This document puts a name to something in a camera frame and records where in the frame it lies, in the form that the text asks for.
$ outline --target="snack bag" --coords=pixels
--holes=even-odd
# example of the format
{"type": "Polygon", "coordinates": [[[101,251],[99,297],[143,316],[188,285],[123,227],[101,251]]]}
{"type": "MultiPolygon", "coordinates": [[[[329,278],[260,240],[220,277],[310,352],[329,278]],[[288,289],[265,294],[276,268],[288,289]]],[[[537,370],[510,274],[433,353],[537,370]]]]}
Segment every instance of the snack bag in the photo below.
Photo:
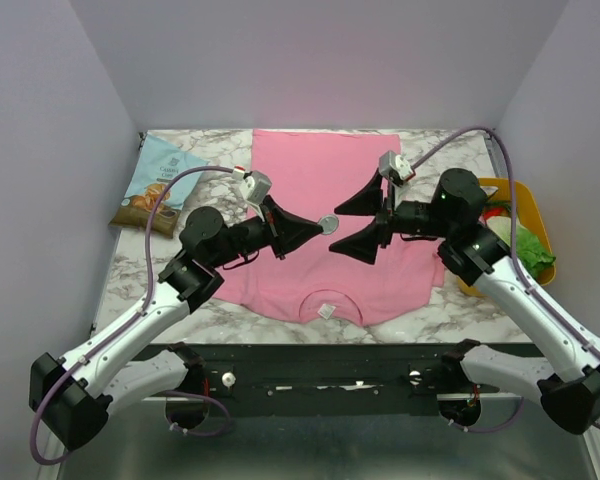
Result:
{"type": "MultiPolygon", "coordinates": [[[[145,228],[149,213],[167,183],[179,173],[207,163],[169,142],[147,135],[131,183],[110,224],[145,228]]],[[[199,178],[200,173],[187,175],[167,192],[153,219],[153,231],[173,237],[184,201],[199,178]]]]}

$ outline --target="lettuce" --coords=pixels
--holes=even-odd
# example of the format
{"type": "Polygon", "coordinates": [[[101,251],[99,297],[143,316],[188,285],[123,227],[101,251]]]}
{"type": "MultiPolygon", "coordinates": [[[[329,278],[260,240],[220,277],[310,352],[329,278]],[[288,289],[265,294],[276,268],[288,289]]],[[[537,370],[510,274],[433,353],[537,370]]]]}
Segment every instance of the lettuce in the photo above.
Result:
{"type": "MultiPolygon", "coordinates": [[[[508,217],[491,217],[487,220],[487,226],[493,230],[505,243],[511,246],[511,219],[508,217]]],[[[516,253],[524,265],[524,268],[533,278],[538,276],[556,261],[540,243],[540,239],[520,222],[516,227],[516,253]]]]}

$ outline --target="marble table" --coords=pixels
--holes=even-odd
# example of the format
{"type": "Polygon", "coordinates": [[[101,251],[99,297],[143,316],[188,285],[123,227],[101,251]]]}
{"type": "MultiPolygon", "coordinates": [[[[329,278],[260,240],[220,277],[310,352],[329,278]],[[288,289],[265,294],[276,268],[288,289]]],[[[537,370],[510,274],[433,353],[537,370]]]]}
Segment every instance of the marble table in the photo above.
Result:
{"type": "MultiPolygon", "coordinates": [[[[345,133],[395,133],[402,152],[418,158],[449,131],[440,130],[346,130],[345,133]]],[[[151,131],[213,165],[251,165],[252,130],[157,130],[151,131]]],[[[481,134],[467,135],[443,149],[420,169],[407,198],[428,201],[440,173],[462,166],[477,176],[494,176],[481,134]]],[[[152,237],[152,259],[160,271],[179,250],[177,235],[187,215],[198,206],[213,205],[228,224],[246,216],[238,184],[229,176],[206,173],[188,198],[174,239],[152,237]]],[[[147,287],[143,233],[120,232],[109,277],[104,287],[95,330],[99,331],[129,308],[147,287]]],[[[308,324],[273,320],[230,303],[212,299],[182,322],[155,339],[155,343],[456,343],[465,338],[483,342],[527,342],[529,339],[489,299],[468,297],[458,289],[455,277],[445,273],[443,287],[434,287],[429,305],[394,320],[358,327],[338,319],[318,319],[308,324]]]]}

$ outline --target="white wall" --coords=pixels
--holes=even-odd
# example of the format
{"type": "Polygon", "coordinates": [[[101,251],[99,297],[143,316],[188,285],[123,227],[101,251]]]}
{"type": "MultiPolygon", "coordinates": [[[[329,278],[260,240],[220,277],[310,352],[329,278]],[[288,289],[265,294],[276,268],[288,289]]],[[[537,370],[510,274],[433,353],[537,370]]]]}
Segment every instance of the white wall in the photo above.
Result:
{"type": "Polygon", "coordinates": [[[0,1],[0,480],[35,478],[29,367],[87,337],[137,145],[69,3],[0,1]]]}
{"type": "Polygon", "coordinates": [[[571,0],[499,130],[558,257],[550,290],[600,334],[600,0],[571,0]]]}
{"type": "Polygon", "coordinates": [[[566,0],[71,0],[159,127],[495,124],[566,0]]]}

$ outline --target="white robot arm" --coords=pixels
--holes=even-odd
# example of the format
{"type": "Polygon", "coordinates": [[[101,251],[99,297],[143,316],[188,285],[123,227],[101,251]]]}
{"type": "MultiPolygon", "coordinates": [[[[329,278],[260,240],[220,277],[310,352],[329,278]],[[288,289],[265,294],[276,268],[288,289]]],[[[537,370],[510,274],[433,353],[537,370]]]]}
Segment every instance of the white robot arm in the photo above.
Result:
{"type": "MultiPolygon", "coordinates": [[[[90,441],[109,415],[127,405],[183,384],[202,388],[202,359],[185,345],[143,362],[132,360],[211,298],[222,284],[215,268],[240,258],[248,263],[265,247],[282,259],[325,233],[321,225],[276,205],[267,195],[271,183],[264,175],[239,174],[243,196],[258,216],[227,227],[214,208],[196,209],[180,234],[182,250],[148,294],[150,304],[145,305],[145,296],[63,357],[44,354],[34,362],[29,404],[69,451],[90,441]]],[[[492,385],[540,404],[565,430],[583,433],[600,417],[600,338],[544,292],[514,263],[509,247],[479,222],[486,194],[471,172],[444,172],[430,203],[401,200],[412,176],[403,158],[384,155],[369,184],[335,209],[343,215],[374,215],[374,220],[329,249],[373,264],[378,247],[386,247],[394,234],[445,239],[438,250],[444,265],[494,299],[544,357],[515,357],[465,341],[432,369],[436,378],[423,380],[492,385]],[[384,178],[390,181],[388,198],[381,188],[384,178]]]]}
{"type": "MultiPolygon", "coordinates": [[[[429,376],[463,377],[516,393],[540,404],[565,430],[586,431],[600,417],[600,338],[516,265],[507,244],[480,223],[487,195],[473,173],[449,169],[441,175],[430,203],[403,201],[397,196],[412,173],[393,166],[405,163],[396,160],[399,155],[389,152],[384,157],[371,182],[335,210],[374,215],[374,220],[329,249],[373,264],[378,247],[386,247],[394,234],[443,238],[438,253],[444,265],[495,300],[544,357],[514,357],[465,341],[429,376]],[[390,182],[387,198],[380,188],[383,178],[390,182]]],[[[440,378],[422,380],[440,383],[440,378]]]]}
{"type": "Polygon", "coordinates": [[[45,353],[33,363],[29,405],[36,417],[32,443],[36,421],[42,419],[69,451],[75,450],[104,427],[109,415],[125,406],[176,389],[185,380],[191,384],[200,378],[202,382],[202,359],[184,345],[143,362],[131,360],[161,332],[211,298],[223,283],[216,268],[240,258],[243,264],[249,263],[251,255],[265,247],[284,259],[324,233],[320,224],[279,207],[267,194],[271,182],[266,176],[237,173],[244,178],[240,190],[257,216],[228,227],[218,210],[194,210],[179,236],[182,249],[158,275],[154,288],[87,342],[59,359],[45,353]]]}

